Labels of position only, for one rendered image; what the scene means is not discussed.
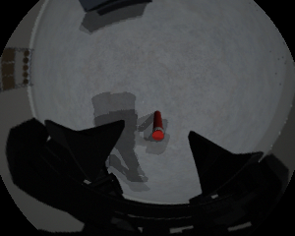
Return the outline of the red peg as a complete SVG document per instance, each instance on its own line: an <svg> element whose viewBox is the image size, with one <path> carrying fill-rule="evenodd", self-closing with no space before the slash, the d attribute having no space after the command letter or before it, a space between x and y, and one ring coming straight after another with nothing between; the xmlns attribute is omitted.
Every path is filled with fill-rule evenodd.
<svg viewBox="0 0 295 236"><path fill-rule="evenodd" d="M162 141L162 139L164 138L162 118L160 118L159 111L155 111L154 113L151 136L155 141Z"/></svg>

